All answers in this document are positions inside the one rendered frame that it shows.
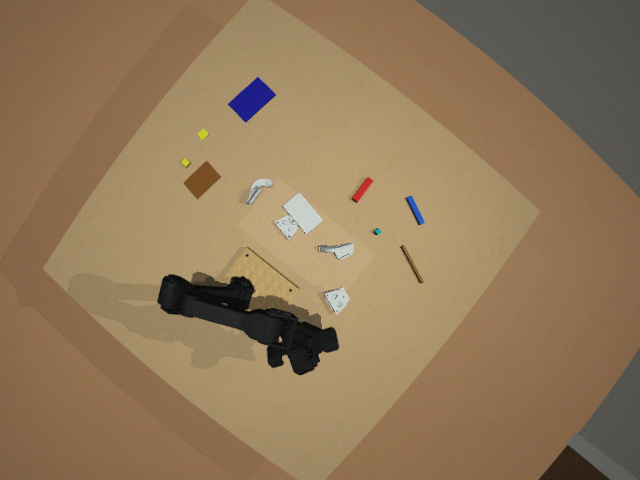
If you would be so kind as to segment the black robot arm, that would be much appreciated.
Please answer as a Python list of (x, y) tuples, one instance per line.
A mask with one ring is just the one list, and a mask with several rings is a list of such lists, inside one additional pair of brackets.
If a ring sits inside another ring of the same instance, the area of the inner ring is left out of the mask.
[[(328, 331), (307, 322), (300, 323), (290, 312), (276, 308), (244, 311), (256, 291), (244, 276), (232, 277), (227, 287), (213, 287), (193, 285), (181, 276), (168, 274), (161, 285), (157, 302), (166, 313), (240, 329), (261, 344), (286, 349), (292, 369), (298, 375), (313, 371), (320, 362), (318, 354), (328, 345)], [(277, 343), (279, 337), (282, 344)], [(299, 347), (291, 349), (292, 344)]]

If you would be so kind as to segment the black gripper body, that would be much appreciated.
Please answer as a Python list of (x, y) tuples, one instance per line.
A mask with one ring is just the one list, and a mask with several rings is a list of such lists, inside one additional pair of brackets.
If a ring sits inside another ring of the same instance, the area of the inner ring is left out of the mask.
[[(324, 329), (324, 331), (328, 331), (329, 333), (329, 342), (327, 347), (323, 351), (329, 353), (338, 350), (340, 347), (336, 330), (333, 327), (330, 327)], [(292, 344), (290, 348), (294, 349), (297, 347), (299, 346), (296, 344)], [(273, 368), (282, 366), (284, 364), (282, 356), (287, 355), (285, 350), (286, 349), (283, 348), (281, 349), (277, 347), (267, 346), (268, 364)]]

